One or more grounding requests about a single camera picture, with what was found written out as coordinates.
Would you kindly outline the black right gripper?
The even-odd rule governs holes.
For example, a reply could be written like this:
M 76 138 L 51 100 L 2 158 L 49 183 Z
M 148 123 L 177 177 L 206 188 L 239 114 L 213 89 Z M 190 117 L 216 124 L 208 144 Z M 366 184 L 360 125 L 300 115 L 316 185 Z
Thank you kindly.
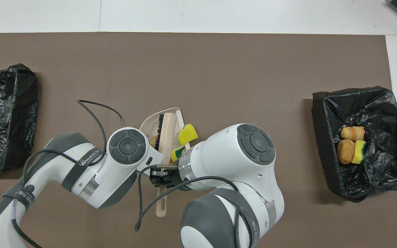
M 150 178 L 150 182 L 154 185 L 154 187 L 166 186 L 167 188 L 172 188 L 182 183 L 178 165 L 172 165 L 170 168 L 167 168 L 166 165 L 161 164 L 151 165 L 150 173 L 166 173 L 164 179 Z

